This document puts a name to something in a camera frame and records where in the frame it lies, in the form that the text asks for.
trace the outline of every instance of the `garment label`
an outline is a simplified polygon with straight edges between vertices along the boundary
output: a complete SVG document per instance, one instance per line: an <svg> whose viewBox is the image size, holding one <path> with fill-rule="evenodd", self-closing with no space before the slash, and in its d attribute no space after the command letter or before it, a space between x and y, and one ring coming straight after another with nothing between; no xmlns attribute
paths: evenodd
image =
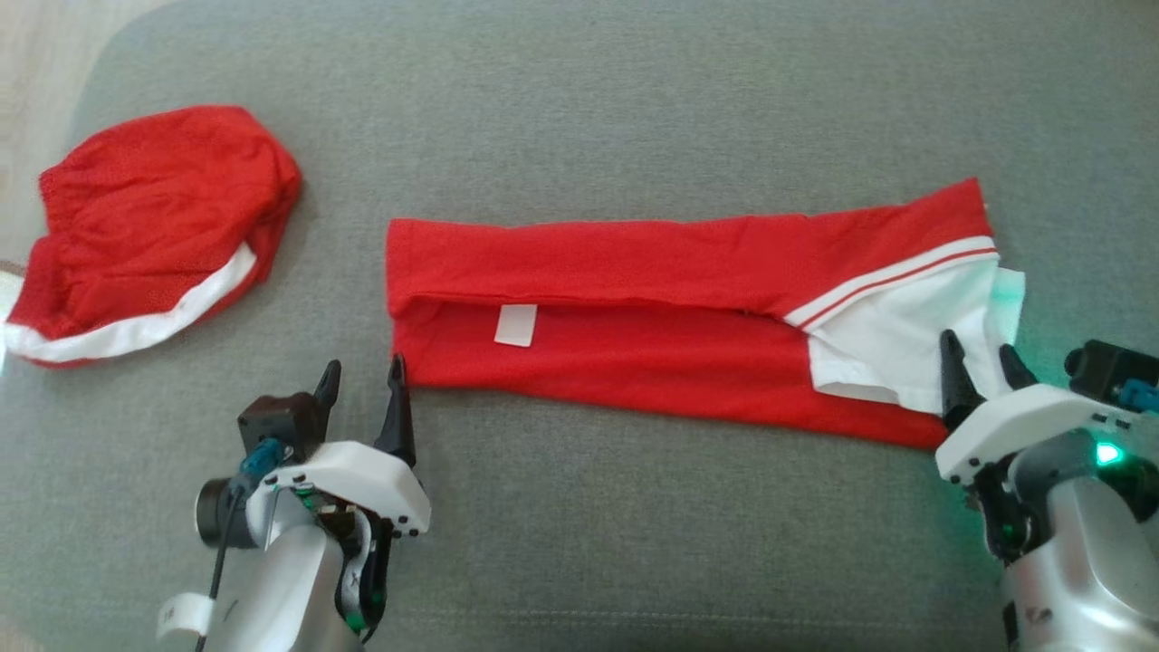
<svg viewBox="0 0 1159 652"><path fill-rule="evenodd" d="M210 631L213 601L199 593L182 593L170 598L156 616L156 639L178 629L205 636Z"/></svg>
<svg viewBox="0 0 1159 652"><path fill-rule="evenodd" d="M495 329L495 342L513 347L530 347L535 331L535 309L532 303L511 303L500 307L500 323Z"/></svg>

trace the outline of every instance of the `gray fabric surface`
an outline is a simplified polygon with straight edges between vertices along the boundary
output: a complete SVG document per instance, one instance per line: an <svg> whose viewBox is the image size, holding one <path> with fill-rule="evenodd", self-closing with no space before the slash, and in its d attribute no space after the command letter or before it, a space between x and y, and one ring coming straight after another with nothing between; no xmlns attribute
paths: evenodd
<svg viewBox="0 0 1159 652"><path fill-rule="evenodd" d="M205 591L233 417L345 364L372 440L393 215L705 219L903 202L977 175L1027 271L1022 351L1159 351L1159 5L183 2L93 72L74 141L249 108L306 185L270 281L152 351L0 381L0 610L50 650L150 650ZM977 517L927 454L494 394L415 393L429 536L371 650L997 650ZM1144 428L1140 437L1153 435ZM253 570L231 556L226 581ZM187 650L188 639L163 649Z"/></svg>

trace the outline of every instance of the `red and white clothing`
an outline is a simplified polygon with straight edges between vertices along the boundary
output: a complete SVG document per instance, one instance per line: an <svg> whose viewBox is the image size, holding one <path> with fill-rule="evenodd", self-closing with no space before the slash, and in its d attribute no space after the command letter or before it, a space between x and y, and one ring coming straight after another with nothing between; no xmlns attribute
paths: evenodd
<svg viewBox="0 0 1159 652"><path fill-rule="evenodd" d="M298 199L289 152L240 107L107 129L41 175L37 240L8 351L72 366L139 351L265 280Z"/></svg>
<svg viewBox="0 0 1159 652"><path fill-rule="evenodd" d="M990 315L997 262L968 180L812 218L395 219L386 279L394 349L416 386L933 448L945 438L931 415L938 335L954 328L968 352L984 352L1011 331ZM511 303L538 306L530 346L495 342ZM983 394L1005 389L985 354L968 366Z"/></svg>

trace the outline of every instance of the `green led light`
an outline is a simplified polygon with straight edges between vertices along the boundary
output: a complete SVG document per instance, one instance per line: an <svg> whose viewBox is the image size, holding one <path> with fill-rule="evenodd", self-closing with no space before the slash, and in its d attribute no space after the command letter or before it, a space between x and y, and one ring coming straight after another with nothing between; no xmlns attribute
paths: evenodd
<svg viewBox="0 0 1159 652"><path fill-rule="evenodd" d="M1100 444L1094 449L1094 456L1100 467L1106 467L1122 460L1123 452L1118 450L1118 447L1113 444Z"/></svg>

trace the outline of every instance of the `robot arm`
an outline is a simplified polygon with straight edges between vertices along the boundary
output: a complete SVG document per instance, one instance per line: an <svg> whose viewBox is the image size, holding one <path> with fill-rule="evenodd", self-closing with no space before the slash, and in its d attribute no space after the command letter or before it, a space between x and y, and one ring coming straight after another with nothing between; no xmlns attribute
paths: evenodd
<svg viewBox="0 0 1159 652"><path fill-rule="evenodd" d="M1139 528L1159 507L1159 470L1092 435L1153 410L1159 360L1087 343L1067 359L1067 391L1038 384L1013 349L1000 358L1015 391L985 402L942 335L950 435L935 459L1005 565L1011 649L1159 650L1159 564Z"/></svg>
<svg viewBox="0 0 1159 652"><path fill-rule="evenodd" d="M334 361L313 396L262 397L238 418L246 460L234 478L202 489L197 528L223 550L262 550L260 567L239 595L216 595L218 569L209 596L170 600L159 638L190 629L202 636L198 650L363 650L385 609L391 544L425 533L431 507L411 470L402 359L392 364L391 402L373 446L325 444L340 375ZM182 622L182 607L201 614Z"/></svg>

